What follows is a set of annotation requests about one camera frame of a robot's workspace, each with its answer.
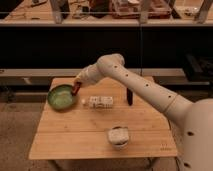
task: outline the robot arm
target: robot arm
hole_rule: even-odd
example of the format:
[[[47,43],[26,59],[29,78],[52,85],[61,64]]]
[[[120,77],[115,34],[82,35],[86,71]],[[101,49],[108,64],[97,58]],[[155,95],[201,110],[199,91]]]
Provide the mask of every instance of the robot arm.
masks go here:
[[[81,82],[82,86],[88,86],[96,84],[104,77],[111,77],[143,98],[176,125],[182,127],[184,113],[192,102],[130,72],[123,65],[124,59],[120,54],[102,56],[97,63],[83,69],[76,77],[76,82]]]
[[[124,84],[139,97],[173,121],[183,132],[182,170],[212,171],[213,168],[213,100],[196,103],[156,83],[148,81],[123,67],[119,54],[105,55],[83,69],[75,83],[82,86],[111,77]]]

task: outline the green bowl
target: green bowl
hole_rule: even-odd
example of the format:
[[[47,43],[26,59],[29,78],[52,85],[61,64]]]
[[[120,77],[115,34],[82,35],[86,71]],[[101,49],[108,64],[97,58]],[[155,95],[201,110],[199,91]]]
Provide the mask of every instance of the green bowl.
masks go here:
[[[71,107],[76,102],[76,96],[71,94],[73,86],[62,84],[53,88],[47,96],[49,105],[55,110]]]

